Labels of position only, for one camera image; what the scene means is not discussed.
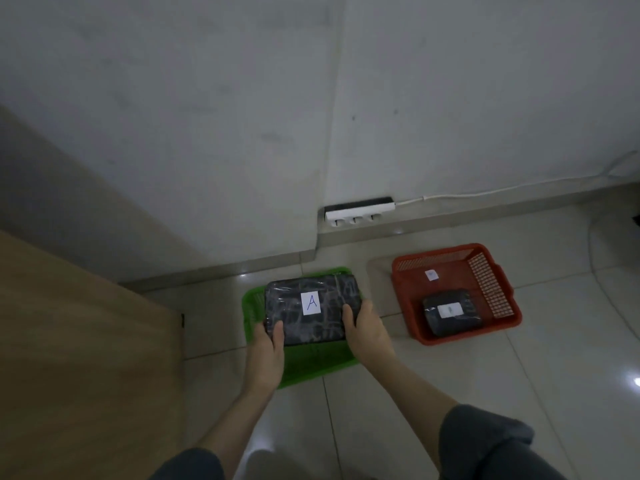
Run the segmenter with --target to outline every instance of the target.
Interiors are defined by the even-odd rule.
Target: large black package
[[[343,340],[345,303],[357,317],[362,300],[352,274],[270,282],[264,290],[265,329],[272,336],[276,322],[283,321],[284,345]]]
[[[429,295],[422,300],[422,307],[429,328],[436,337],[447,337],[482,326],[482,319],[467,290]]]

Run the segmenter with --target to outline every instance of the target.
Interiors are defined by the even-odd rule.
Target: wooden panel
[[[182,437],[180,322],[0,232],[0,477],[151,475]]]

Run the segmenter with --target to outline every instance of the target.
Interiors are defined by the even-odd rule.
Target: hand
[[[367,369],[371,370],[376,363],[396,356],[387,329],[373,310],[370,299],[362,302],[355,324],[351,307],[343,305],[342,322],[351,352]]]
[[[253,328],[253,341],[246,348],[243,392],[270,397],[280,385],[284,371],[284,324],[273,328],[273,341],[260,322]]]

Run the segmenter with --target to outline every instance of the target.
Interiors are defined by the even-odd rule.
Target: black wrapped package
[[[284,345],[344,339],[342,306],[357,317],[362,305],[352,274],[327,274],[270,282],[264,290],[265,328],[271,337],[284,322]]]
[[[424,316],[436,337],[473,330],[482,326],[467,290],[450,290],[429,295],[422,300]]]

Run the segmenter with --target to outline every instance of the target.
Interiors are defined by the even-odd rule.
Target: dark gray sleeve
[[[149,480],[225,480],[225,473],[211,451],[190,448],[165,461]]]
[[[521,421],[460,404],[440,427],[445,480],[563,480],[529,448],[533,429]]]

